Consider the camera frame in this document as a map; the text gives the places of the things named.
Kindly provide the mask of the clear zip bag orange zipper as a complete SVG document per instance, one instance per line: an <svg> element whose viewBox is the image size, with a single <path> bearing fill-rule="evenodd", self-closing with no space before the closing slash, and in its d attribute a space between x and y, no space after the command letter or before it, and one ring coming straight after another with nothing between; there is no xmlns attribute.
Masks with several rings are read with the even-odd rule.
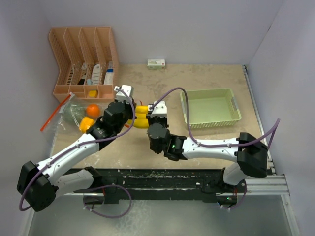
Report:
<svg viewBox="0 0 315 236"><path fill-rule="evenodd" d="M41 127L43 136L52 141L57 133L85 133L101 116L102 106L89 103L70 93Z"/></svg>

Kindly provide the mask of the green netted melon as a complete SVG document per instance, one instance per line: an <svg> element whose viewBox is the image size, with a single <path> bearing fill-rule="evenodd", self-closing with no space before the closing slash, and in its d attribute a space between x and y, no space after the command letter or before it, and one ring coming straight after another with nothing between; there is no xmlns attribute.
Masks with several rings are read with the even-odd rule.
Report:
<svg viewBox="0 0 315 236"><path fill-rule="evenodd" d="M78 125L85 116L85 108L76 103L66 104L63 109L63 119L71 124Z"/></svg>

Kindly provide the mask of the yellow banana bunch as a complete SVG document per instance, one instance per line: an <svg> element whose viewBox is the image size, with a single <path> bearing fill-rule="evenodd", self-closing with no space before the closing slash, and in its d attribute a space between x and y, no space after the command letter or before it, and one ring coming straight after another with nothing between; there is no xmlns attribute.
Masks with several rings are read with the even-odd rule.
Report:
<svg viewBox="0 0 315 236"><path fill-rule="evenodd" d="M149 122L147 119L148 106L137 106L135 108L135 121L133 126L139 129L147 129L149 127Z"/></svg>

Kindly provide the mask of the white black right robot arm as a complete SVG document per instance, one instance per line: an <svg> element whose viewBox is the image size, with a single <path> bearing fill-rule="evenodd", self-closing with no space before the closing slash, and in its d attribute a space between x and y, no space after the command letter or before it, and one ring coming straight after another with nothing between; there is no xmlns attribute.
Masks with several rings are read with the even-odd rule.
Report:
<svg viewBox="0 0 315 236"><path fill-rule="evenodd" d="M225 140L201 140L171 134L167 118L146 116L150 150L163 153L172 161L211 158L231 161L221 171L219 187L231 192L247 177L267 176L267 146L249 133L241 132L237 138Z"/></svg>

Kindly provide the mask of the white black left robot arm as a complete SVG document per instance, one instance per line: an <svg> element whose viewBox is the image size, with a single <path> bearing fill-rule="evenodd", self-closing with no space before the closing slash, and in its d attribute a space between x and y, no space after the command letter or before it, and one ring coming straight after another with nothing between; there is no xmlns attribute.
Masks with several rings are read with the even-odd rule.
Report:
<svg viewBox="0 0 315 236"><path fill-rule="evenodd" d="M20 170L17 191L21 194L19 211L42 211L58 195L87 189L95 193L101 188L101 180L93 168L85 168L78 174L67 174L74 165L99 152L127 132L123 126L135 121L135 103L130 97L115 100L104 114L77 141L59 153L34 164L26 162Z"/></svg>

